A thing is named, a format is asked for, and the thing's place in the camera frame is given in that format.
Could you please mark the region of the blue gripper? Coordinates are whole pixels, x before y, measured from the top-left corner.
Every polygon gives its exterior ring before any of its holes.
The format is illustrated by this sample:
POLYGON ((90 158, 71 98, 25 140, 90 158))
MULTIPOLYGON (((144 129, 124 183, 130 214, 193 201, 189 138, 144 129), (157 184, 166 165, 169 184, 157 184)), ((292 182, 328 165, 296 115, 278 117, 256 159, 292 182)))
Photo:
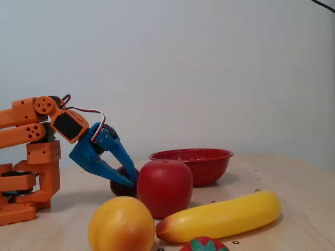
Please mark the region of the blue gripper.
POLYGON ((70 159, 88 173, 95 174, 127 187, 133 187, 135 182, 137 182, 136 169, 116 131, 113 128, 110 130, 102 128, 96 138, 97 144, 91 142, 91 138, 98 126, 99 122, 95 123, 79 138, 76 146, 69 155, 70 159), (109 151, 113 154, 125 168, 130 179, 121 175, 100 158, 105 151, 109 151))

